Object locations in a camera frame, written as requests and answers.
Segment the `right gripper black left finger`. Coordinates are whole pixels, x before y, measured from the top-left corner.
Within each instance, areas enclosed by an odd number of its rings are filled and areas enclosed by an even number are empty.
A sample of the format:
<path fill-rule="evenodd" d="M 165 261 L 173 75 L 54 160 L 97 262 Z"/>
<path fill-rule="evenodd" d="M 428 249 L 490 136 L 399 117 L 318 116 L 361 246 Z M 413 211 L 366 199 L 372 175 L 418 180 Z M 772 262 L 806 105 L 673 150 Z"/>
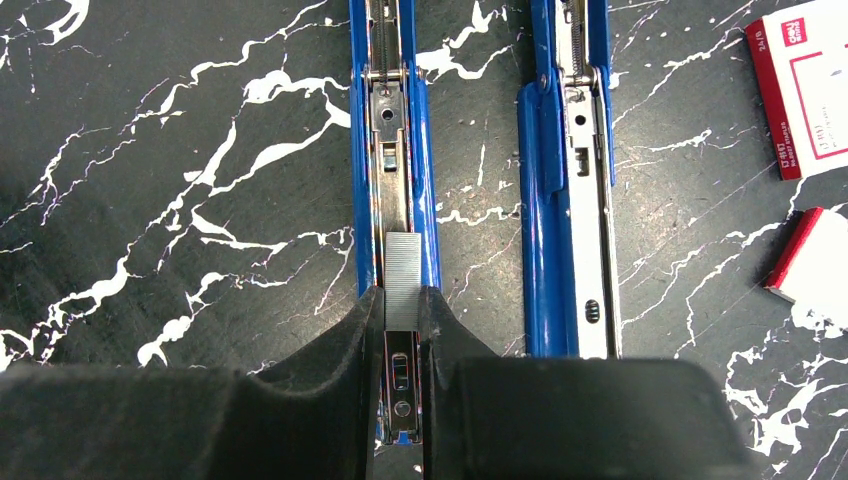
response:
<path fill-rule="evenodd" d="M 15 367 L 1 376 L 5 479 L 369 479 L 384 292 L 254 375 Z"/>

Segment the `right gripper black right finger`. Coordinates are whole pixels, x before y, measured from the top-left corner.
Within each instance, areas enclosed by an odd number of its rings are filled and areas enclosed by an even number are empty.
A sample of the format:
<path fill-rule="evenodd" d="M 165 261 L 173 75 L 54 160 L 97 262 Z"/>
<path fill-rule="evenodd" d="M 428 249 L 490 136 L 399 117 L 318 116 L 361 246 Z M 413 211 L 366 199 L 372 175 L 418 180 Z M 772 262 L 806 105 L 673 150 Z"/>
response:
<path fill-rule="evenodd" d="M 751 479 L 710 374 L 679 360 L 502 357 L 419 296 L 428 479 Z"/>

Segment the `small white staple strip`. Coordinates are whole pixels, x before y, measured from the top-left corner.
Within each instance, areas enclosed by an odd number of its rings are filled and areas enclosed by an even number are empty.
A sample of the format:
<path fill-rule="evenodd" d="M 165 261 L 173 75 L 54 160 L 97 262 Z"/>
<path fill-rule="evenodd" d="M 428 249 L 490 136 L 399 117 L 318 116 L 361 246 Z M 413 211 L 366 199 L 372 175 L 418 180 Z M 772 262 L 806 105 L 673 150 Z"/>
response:
<path fill-rule="evenodd" d="M 385 328 L 387 331 L 417 331 L 422 286 L 421 235 L 388 232 L 385 240 Z"/>

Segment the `blue stapler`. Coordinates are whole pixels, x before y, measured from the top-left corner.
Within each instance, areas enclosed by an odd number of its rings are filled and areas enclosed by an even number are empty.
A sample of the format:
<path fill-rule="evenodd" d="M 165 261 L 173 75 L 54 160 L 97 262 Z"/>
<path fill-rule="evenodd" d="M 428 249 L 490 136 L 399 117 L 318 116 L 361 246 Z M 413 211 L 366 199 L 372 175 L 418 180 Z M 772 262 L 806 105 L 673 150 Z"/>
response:
<path fill-rule="evenodd" d="M 608 5 L 530 5 L 534 80 L 517 96 L 526 351 L 621 354 Z"/>
<path fill-rule="evenodd" d="M 412 1 L 352 1 L 351 138 L 358 288 L 384 292 L 388 232 L 421 235 L 421 290 L 441 284 L 426 75 L 416 61 Z M 384 326 L 377 434 L 423 439 L 417 331 Z"/>

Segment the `staple box tray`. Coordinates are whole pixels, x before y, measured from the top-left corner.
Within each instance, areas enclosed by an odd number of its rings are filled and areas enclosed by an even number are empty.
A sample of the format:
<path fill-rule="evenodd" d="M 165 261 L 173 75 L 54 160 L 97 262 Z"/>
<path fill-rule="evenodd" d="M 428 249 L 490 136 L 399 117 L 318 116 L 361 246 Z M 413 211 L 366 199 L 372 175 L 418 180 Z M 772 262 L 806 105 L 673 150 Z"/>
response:
<path fill-rule="evenodd" d="M 801 215 L 765 288 L 793 303 L 847 309 L 847 218 L 822 207 Z"/>

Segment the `red white staple box sleeve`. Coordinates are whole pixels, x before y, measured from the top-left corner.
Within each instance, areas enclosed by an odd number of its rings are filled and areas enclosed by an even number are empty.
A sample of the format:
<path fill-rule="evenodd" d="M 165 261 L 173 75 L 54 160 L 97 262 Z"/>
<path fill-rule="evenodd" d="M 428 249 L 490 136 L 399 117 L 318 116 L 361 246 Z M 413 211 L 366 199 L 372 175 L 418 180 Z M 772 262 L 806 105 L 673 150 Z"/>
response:
<path fill-rule="evenodd" d="M 847 165 L 847 3 L 809 1 L 745 28 L 784 181 Z"/>

